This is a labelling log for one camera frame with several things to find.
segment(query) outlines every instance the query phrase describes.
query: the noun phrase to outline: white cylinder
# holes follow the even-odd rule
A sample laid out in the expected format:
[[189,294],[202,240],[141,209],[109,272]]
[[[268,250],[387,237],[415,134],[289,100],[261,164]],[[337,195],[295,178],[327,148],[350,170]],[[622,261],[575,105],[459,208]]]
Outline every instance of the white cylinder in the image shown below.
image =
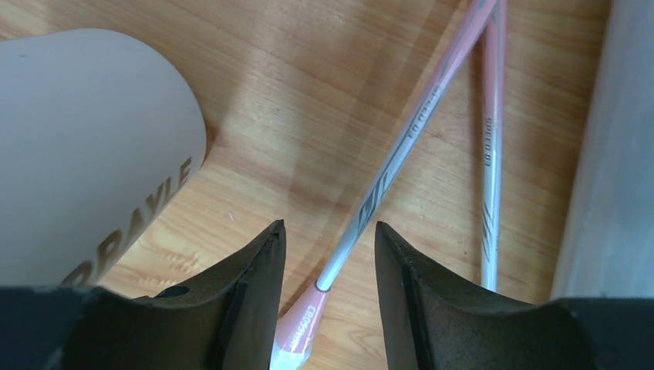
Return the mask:
[[180,73],[129,36],[0,42],[0,284],[97,282],[204,159]]
[[654,297],[654,2],[613,2],[552,297]]

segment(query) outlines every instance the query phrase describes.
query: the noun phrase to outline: wood grain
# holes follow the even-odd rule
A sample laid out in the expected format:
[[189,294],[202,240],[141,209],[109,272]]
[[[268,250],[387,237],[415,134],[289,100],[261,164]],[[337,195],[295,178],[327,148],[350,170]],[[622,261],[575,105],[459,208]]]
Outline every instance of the wood grain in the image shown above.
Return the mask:
[[[0,38],[80,27],[153,46],[209,125],[199,174],[102,283],[155,294],[288,228],[281,311],[317,278],[468,0],[0,0]],[[548,299],[609,1],[509,3],[499,292]],[[476,48],[373,218],[478,282]],[[373,226],[336,281],[305,368],[386,367]]]

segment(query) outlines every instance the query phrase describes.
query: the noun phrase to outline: wooden surface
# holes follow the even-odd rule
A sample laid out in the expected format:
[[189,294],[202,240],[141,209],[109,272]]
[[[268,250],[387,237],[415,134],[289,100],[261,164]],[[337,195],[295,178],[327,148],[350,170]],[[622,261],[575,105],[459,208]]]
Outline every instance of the wooden surface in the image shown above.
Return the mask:
[[[103,280],[155,294],[277,218],[281,311],[316,279],[468,0],[0,0],[0,38],[132,35],[184,75],[210,125],[199,174]],[[548,299],[608,1],[509,1],[499,292]],[[458,274],[480,268],[479,48],[373,218]],[[369,225],[305,368],[386,367]]]

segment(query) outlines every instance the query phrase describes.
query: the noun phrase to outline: pink tip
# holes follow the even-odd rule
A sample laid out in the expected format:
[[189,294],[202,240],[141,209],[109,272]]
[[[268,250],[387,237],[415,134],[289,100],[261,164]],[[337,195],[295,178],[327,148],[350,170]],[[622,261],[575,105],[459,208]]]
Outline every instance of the pink tip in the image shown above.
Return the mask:
[[305,353],[318,331],[322,309],[328,292],[320,291],[312,284],[282,316],[275,330],[275,342],[282,351]]

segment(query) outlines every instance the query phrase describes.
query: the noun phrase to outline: wooden table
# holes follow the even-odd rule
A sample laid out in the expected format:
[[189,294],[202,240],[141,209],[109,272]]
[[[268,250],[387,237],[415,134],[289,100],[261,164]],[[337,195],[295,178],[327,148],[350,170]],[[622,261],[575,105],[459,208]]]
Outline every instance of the wooden table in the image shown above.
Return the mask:
[[[469,0],[0,0],[0,39],[79,27],[167,57],[210,125],[204,168],[103,280],[155,294],[288,230],[281,311],[317,278]],[[499,292],[548,299],[609,2],[509,1]],[[480,48],[373,222],[478,282]],[[305,368],[386,367],[373,224],[336,281]]]

